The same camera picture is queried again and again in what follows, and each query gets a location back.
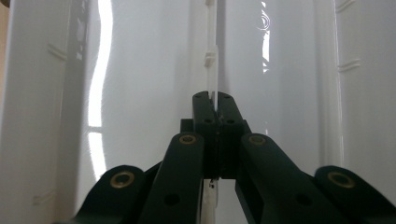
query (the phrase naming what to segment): bolt hole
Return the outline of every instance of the bolt hole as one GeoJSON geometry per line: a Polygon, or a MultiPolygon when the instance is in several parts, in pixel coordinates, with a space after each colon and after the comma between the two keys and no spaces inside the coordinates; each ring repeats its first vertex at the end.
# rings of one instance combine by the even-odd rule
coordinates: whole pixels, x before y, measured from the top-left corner
{"type": "Polygon", "coordinates": [[[338,172],[329,172],[327,177],[337,186],[345,189],[353,189],[355,182],[347,175],[338,172]]]}
{"type": "Polygon", "coordinates": [[[178,141],[185,145],[194,144],[196,142],[196,137],[194,135],[186,134],[181,136],[178,141]]]}
{"type": "Polygon", "coordinates": [[[174,206],[180,202],[177,194],[168,194],[163,198],[163,202],[168,206],[174,206]]]}
{"type": "Polygon", "coordinates": [[[305,194],[297,194],[296,200],[297,200],[297,203],[304,205],[304,206],[309,206],[312,204],[312,200],[305,194]]]}
{"type": "Polygon", "coordinates": [[[110,180],[111,187],[115,189],[123,189],[134,182],[134,174],[129,171],[122,171],[113,175],[110,180]]]}

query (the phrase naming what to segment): white plastic wall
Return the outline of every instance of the white plastic wall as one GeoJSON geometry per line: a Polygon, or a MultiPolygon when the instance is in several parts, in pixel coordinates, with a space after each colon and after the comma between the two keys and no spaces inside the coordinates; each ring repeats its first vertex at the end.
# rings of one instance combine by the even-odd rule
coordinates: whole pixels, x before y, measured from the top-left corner
{"type": "MultiPolygon", "coordinates": [[[[252,131],[303,171],[344,166],[396,203],[396,4],[206,2],[11,2],[1,223],[69,218],[106,169],[160,161],[217,69],[252,131]]],[[[216,213],[247,223],[233,181],[216,213]]]]}

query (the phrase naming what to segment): screw hole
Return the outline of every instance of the screw hole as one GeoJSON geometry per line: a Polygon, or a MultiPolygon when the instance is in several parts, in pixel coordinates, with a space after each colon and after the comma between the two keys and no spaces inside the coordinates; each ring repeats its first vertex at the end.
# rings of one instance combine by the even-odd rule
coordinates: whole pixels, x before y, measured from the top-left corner
{"type": "Polygon", "coordinates": [[[168,206],[174,206],[180,202],[177,194],[168,194],[163,198],[163,202],[168,206]]]}
{"type": "Polygon", "coordinates": [[[183,135],[178,139],[180,143],[185,145],[194,144],[196,140],[197,138],[194,135],[190,135],[190,134],[183,135]]]}
{"type": "Polygon", "coordinates": [[[248,140],[251,144],[254,144],[256,146],[261,146],[265,144],[265,139],[258,135],[252,135],[249,137],[248,140]]]}
{"type": "Polygon", "coordinates": [[[297,200],[297,203],[304,205],[304,206],[309,206],[312,204],[312,200],[305,194],[297,194],[296,200],[297,200]]]}
{"type": "Polygon", "coordinates": [[[113,175],[110,180],[110,185],[114,189],[123,189],[134,182],[134,174],[129,171],[122,171],[113,175]]]}
{"type": "Polygon", "coordinates": [[[337,186],[345,189],[353,189],[355,182],[347,175],[338,172],[329,172],[327,177],[337,186]]]}

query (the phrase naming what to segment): white plastic container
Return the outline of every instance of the white plastic container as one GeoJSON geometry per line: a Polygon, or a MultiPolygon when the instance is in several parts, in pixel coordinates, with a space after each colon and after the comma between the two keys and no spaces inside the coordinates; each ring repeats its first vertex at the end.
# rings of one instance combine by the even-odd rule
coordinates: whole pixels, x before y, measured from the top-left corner
{"type": "MultiPolygon", "coordinates": [[[[198,91],[230,93],[305,172],[346,167],[396,203],[393,1],[11,2],[0,223],[79,209],[107,169],[163,158],[198,91]]],[[[247,223],[220,180],[216,223],[247,223]]]]}

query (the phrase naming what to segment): black bracket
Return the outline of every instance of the black bracket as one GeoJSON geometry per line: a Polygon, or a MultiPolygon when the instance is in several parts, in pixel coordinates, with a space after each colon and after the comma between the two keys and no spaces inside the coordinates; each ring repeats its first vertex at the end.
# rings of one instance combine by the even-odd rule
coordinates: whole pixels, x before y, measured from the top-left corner
{"type": "Polygon", "coordinates": [[[58,224],[200,223],[203,179],[235,179],[248,223],[395,224],[396,208],[354,173],[302,172],[268,136],[252,133],[232,96],[192,97],[162,162],[107,171],[77,215],[58,224]]]}

